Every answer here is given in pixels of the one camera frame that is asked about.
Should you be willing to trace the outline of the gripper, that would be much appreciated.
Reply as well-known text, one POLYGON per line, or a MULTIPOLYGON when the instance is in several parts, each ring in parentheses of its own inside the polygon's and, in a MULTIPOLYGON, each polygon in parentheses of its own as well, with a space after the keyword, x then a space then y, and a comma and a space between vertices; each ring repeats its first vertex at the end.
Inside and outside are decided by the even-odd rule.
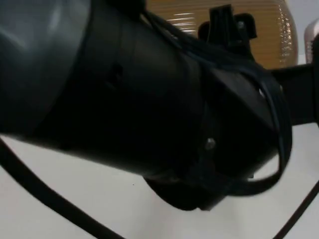
POLYGON ((146 179, 159 197, 181 210, 209 211, 228 196, 269 190, 290 159, 292 124, 319 122, 315 63, 275 69, 272 76, 247 57, 175 56, 149 60, 145 71, 168 82, 180 76, 202 97, 192 159, 178 159, 170 171, 146 179))

